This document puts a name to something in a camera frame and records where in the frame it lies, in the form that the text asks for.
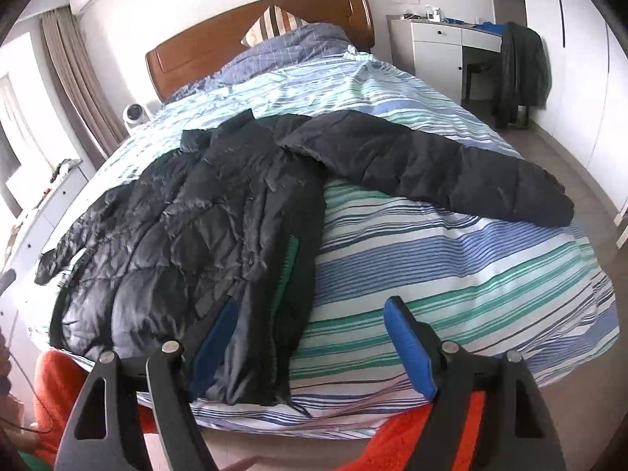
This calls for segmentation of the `orange fleece garment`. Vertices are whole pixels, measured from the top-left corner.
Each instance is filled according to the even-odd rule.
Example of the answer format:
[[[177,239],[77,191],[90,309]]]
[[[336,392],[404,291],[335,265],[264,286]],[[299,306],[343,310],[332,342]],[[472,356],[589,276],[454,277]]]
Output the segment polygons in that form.
[[[479,435],[486,394],[474,392],[469,401],[464,432],[456,450],[453,470],[471,469],[471,460]],[[364,447],[361,455],[340,467],[341,471],[387,470],[401,471],[410,459],[414,447],[431,414],[432,405],[406,411],[387,420]]]

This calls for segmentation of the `striped blue green duvet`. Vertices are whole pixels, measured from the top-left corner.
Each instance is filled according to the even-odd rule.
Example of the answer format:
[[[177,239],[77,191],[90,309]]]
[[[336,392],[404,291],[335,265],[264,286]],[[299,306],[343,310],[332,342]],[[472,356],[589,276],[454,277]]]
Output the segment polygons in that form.
[[[106,189],[136,179],[186,129],[214,128],[244,110],[263,117],[358,110],[461,144],[511,154],[486,124],[426,83],[348,50],[188,91],[140,128],[82,189],[49,238],[55,246]],[[311,321],[290,363],[293,406],[199,400],[212,429],[301,437],[371,436],[423,399],[383,325],[397,294],[413,315],[471,352],[522,352],[537,382],[560,381],[619,338],[615,292],[577,225],[538,228],[445,212],[332,181],[316,261]]]

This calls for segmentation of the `white desk with drawers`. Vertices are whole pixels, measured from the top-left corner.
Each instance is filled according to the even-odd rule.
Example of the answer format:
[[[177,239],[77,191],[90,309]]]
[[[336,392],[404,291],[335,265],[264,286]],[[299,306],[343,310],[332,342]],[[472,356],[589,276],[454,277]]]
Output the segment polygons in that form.
[[[387,18],[393,64],[456,103],[467,98],[468,50],[499,53],[501,37],[464,24]]]

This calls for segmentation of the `dark coat on chair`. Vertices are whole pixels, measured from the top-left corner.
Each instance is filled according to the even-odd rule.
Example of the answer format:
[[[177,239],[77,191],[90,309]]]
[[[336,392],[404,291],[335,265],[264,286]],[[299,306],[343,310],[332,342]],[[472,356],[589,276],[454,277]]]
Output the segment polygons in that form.
[[[537,32],[508,22],[501,35],[493,115],[498,129],[516,123],[518,109],[542,108],[551,87],[544,44]]]

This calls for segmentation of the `white window drawer cabinet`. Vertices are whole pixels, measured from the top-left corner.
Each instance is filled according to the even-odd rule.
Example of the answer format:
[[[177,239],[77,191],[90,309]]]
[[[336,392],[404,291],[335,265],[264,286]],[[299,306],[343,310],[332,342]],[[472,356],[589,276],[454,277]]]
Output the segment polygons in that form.
[[[57,225],[88,182],[79,159],[64,159],[35,207],[19,220],[1,274],[1,315],[17,317],[31,274]]]

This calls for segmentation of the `wooden headboard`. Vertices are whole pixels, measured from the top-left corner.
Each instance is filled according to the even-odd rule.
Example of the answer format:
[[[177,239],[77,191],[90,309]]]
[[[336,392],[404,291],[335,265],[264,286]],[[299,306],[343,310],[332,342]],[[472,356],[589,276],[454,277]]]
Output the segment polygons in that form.
[[[361,51],[375,46],[367,0],[257,0],[201,21],[149,51],[146,63],[155,93],[165,101],[266,39],[319,22],[342,28]]]

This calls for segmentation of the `blue checked pillow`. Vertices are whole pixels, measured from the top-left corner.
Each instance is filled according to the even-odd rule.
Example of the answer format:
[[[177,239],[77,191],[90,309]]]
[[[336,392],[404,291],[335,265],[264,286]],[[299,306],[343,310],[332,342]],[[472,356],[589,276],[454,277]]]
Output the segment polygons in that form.
[[[306,24],[296,31],[263,40],[260,45],[238,54],[212,75],[195,75],[192,82],[180,85],[165,100],[165,104],[199,91],[244,83],[266,72],[342,55],[348,51],[356,52],[356,47],[350,43],[341,27],[325,22]]]

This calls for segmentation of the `striped brown pillow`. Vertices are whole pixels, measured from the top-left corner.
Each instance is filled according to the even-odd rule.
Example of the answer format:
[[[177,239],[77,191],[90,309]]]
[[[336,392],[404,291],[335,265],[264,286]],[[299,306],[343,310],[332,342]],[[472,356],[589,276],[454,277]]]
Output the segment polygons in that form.
[[[271,5],[254,21],[241,39],[241,44],[252,48],[267,39],[293,32],[307,24],[308,21],[281,9],[280,6]]]

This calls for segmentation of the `white round fan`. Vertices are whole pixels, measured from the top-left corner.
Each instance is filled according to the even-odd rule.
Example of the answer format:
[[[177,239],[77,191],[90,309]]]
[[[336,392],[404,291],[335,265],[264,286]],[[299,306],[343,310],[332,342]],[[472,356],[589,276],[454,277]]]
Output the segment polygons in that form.
[[[149,122],[151,116],[144,105],[132,103],[127,105],[122,111],[122,121],[128,132],[131,132],[137,126]]]

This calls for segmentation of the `beige curtain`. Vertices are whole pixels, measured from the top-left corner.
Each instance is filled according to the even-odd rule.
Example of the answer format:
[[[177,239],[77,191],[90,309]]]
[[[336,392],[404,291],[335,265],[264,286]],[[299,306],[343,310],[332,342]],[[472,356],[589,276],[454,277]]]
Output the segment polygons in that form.
[[[43,13],[40,28],[73,133],[89,161],[100,168],[128,132],[106,100],[69,7]]]

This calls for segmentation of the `black puffer jacket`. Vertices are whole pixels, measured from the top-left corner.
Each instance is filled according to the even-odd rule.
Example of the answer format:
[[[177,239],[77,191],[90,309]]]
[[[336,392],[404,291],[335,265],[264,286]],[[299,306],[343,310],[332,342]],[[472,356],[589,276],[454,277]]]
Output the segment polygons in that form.
[[[39,260],[59,274],[54,348],[145,357],[212,309],[239,308],[204,396],[290,400],[290,359],[311,316],[329,177],[444,210],[542,228],[571,223],[564,187],[534,163],[359,111],[257,118],[244,111],[103,194]]]

